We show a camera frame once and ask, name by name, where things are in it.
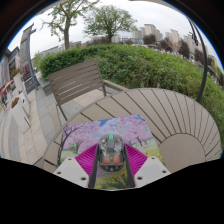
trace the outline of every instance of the sky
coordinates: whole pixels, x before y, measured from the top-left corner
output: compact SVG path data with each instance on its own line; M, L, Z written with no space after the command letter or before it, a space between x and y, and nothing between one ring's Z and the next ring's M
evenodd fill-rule
M157 3L146 1L128 1L128 0L101 0L100 3L97 4L97 6L101 5L114 5L118 8L127 10L132 15L132 17L135 20L137 20L135 25L138 28L144 27L144 24L153 24L156 27L156 29L158 29L163 34L163 38L165 37L165 32L171 32L170 29L177 30L181 38L183 38L183 35L187 35L189 34L189 32L192 32L191 26L186 16L180 14L179 12L173 9L170 9L166 6ZM36 32L31 34L30 38L31 58L33 58L34 54L38 51L41 52L63 44L64 43L63 40L59 42L57 36L51 36L51 31L48 25L45 25L41 29L42 20L47 22L51 21L51 16L48 16L48 13L51 10L52 9L49 9L45 13L35 16L30 21L28 21L21 28L21 30L14 37L14 39L11 41L11 43L8 46L8 49L12 51L17 46L20 48L20 40L22 37L23 30L32 25L33 23L34 23L33 30L36 29ZM85 36L85 34L82 32L83 29L84 29L84 20L82 17L79 16L77 18L77 25L70 28L69 31L70 41L73 42L82 41L82 43L84 43L90 40L91 37ZM118 34L120 34L121 37L125 36L132 37L131 33L127 32L118 32ZM215 58L217 59L217 64L223 72L223 66L219 60L219 57L215 49L213 48L212 44L207 39L207 37L203 34L203 32L201 32L201 35L205 45L208 47L209 54L215 56Z

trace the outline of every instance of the round wooden table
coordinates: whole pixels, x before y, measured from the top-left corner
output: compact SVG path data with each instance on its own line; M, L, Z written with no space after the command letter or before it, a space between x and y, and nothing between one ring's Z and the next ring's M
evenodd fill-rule
M130 114L144 117L171 173L220 158L219 130L204 107L177 92L139 88L104 97L76 113L46 149L43 169L51 173L57 169L58 150L66 125Z

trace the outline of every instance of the wooden chair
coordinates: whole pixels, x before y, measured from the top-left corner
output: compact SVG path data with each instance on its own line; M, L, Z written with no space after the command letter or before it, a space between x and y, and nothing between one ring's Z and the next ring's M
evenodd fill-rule
M61 107L62 104L100 87L103 89L104 96L106 96L105 86L118 91L127 90L127 88L120 85L108 80L103 80L97 60L95 59L59 70L49 75L48 80L57 102L57 105L52 105L53 120L56 130L61 126L56 106L60 108L62 115L67 121L68 119Z

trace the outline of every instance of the paved path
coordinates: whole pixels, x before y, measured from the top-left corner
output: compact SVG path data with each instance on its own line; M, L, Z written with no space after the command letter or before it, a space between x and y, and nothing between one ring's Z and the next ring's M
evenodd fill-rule
M107 88L107 92L113 93L113 90ZM28 94L31 128L22 133L12 115L11 102L16 96L15 89L13 98L7 99L7 111L0 112L0 155L4 159L38 166L47 145L55 135L52 118L52 103L55 103L55 98L53 94L46 96L41 87ZM93 90L62 105L62 108L70 118L78 110L102 97L102 91ZM65 119L59 108L58 113L63 125Z

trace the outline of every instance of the green hedge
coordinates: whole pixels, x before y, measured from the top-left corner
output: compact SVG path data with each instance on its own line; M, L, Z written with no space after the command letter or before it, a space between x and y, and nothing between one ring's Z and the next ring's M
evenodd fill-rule
M43 79L71 65L96 58L103 79L129 89L157 87L196 99L203 70L188 60L141 46L120 44L71 48L48 55L40 62ZM224 140L224 94L208 75L201 104L212 115Z

